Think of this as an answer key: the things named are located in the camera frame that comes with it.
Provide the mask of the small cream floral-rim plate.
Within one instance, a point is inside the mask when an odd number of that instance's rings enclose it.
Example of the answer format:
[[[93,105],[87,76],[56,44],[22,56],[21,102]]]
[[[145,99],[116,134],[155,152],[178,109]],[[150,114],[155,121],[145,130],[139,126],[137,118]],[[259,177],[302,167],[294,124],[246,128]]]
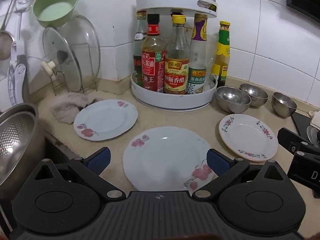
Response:
[[[219,122],[220,137],[235,154],[254,162],[272,159],[278,140],[261,120],[245,114],[230,114]]]

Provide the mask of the large white floral plate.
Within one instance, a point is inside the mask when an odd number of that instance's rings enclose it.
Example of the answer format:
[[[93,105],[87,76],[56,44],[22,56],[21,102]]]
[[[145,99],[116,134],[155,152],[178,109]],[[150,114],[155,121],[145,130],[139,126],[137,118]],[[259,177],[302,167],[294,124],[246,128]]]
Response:
[[[125,149],[124,173],[138,191],[193,193],[217,178],[207,164],[209,149],[208,142],[188,129],[148,129]]]

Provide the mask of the black gas stove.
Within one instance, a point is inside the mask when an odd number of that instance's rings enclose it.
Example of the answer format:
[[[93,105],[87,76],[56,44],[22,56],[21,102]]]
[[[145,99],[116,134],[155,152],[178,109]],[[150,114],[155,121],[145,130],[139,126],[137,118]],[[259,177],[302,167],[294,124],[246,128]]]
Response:
[[[307,116],[304,116],[302,114],[299,113],[293,113],[293,115],[291,116],[293,123],[295,125],[295,128],[297,130],[297,133],[303,137],[304,139],[308,140],[308,136],[306,133],[306,129],[308,126],[310,125],[310,121],[311,119]]]

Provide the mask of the steel lid with black knob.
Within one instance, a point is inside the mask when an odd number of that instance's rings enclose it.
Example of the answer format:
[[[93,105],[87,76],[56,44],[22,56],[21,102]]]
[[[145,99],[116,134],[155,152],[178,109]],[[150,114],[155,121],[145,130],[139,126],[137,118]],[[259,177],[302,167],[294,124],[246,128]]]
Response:
[[[319,130],[314,128],[313,126],[308,126],[306,129],[306,133],[309,141],[315,146],[320,148],[319,144]]]

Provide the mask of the small steel bowl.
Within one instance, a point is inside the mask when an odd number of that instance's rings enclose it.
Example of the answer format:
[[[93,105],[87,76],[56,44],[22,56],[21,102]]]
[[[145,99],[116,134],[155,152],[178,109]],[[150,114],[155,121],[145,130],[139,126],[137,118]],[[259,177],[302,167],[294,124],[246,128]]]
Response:
[[[277,116],[281,118],[288,118],[297,110],[297,104],[287,95],[275,92],[272,95],[272,108]]]

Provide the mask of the grey dish cloth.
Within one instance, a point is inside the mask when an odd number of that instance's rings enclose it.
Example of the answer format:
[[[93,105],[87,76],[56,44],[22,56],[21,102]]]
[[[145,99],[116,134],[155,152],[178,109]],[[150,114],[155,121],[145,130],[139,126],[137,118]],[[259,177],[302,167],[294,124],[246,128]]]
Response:
[[[58,122],[70,125],[82,109],[101,100],[92,95],[67,93],[55,98],[50,111]]]

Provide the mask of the green-yellow oil bottle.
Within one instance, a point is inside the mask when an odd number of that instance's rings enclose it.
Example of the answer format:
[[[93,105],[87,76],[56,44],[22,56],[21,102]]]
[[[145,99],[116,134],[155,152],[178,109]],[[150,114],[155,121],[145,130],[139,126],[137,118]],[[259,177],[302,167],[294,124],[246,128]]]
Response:
[[[227,21],[220,21],[219,40],[217,42],[215,59],[211,68],[212,76],[217,79],[217,88],[224,86],[226,83],[230,61],[230,25],[231,24]]]

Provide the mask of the white hanging utensil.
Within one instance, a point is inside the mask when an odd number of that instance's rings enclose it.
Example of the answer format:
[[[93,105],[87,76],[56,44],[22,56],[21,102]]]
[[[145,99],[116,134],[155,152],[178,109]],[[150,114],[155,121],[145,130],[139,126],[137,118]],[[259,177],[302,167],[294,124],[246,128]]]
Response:
[[[11,44],[8,69],[8,94],[12,106],[29,102],[28,60],[23,40]]]

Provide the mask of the small glass pot lid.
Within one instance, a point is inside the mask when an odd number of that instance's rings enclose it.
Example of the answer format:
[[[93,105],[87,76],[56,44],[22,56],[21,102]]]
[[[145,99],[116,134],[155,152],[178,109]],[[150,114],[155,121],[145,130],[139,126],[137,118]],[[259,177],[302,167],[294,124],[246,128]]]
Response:
[[[42,43],[46,60],[41,64],[49,77],[56,77],[68,91],[80,91],[82,75],[79,62],[65,37],[57,29],[46,27]]]

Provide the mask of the yellow-cap vinegar bottle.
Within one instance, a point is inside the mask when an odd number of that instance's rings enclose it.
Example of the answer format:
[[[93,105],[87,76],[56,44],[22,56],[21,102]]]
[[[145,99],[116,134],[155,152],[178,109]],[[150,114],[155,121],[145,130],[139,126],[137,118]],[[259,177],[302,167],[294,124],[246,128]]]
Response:
[[[189,74],[189,44],[185,33],[186,18],[173,14],[171,37],[165,49],[164,92],[185,94]]]

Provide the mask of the clear green-label bottle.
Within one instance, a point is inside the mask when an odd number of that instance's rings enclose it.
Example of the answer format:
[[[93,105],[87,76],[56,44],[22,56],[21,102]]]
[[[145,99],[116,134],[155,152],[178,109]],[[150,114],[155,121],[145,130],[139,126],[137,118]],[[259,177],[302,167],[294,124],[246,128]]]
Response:
[[[133,63],[136,83],[143,86],[142,77],[142,44],[147,37],[147,14],[145,10],[139,10],[137,16],[137,30],[133,42]]]

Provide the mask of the hanging mesh strainer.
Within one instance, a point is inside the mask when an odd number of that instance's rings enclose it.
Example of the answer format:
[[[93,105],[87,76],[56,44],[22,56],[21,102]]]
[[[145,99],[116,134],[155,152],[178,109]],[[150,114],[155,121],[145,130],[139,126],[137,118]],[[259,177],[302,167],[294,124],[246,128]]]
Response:
[[[14,41],[13,35],[6,31],[5,26],[8,18],[8,14],[10,11],[10,7],[13,3],[13,0],[9,1],[6,13],[4,14],[4,19],[1,25],[1,31],[0,31],[0,58],[1,61],[7,60],[10,57],[10,50],[11,50],[11,44]]]

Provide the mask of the green plastic ladle bowl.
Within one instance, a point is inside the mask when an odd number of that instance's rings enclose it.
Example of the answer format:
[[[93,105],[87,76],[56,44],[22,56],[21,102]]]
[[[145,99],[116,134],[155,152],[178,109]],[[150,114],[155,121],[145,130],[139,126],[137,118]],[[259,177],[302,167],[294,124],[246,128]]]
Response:
[[[78,0],[35,0],[33,15],[38,23],[46,28],[58,28],[71,19]]]

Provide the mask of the white two-tier rotating rack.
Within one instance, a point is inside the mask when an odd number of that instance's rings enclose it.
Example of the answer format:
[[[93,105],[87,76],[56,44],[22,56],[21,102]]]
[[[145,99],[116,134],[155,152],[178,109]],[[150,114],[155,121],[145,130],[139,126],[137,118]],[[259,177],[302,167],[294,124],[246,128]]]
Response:
[[[181,12],[187,17],[196,13],[205,14],[209,18],[216,18],[217,3],[211,0],[136,0],[137,10],[145,10],[149,13],[169,15],[173,12]],[[210,104],[217,88],[217,79],[207,79],[204,83],[204,91],[199,94],[165,94],[147,90],[136,83],[135,75],[130,76],[131,91],[135,98],[157,109],[173,112],[185,112],[200,109]]]

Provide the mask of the hanging steel spoon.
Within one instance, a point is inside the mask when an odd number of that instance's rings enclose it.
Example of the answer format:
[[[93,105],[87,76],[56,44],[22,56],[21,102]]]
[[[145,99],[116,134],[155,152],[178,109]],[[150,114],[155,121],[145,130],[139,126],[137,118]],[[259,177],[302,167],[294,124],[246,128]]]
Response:
[[[33,5],[33,0],[17,0],[15,4],[16,13],[24,13],[28,11]]]

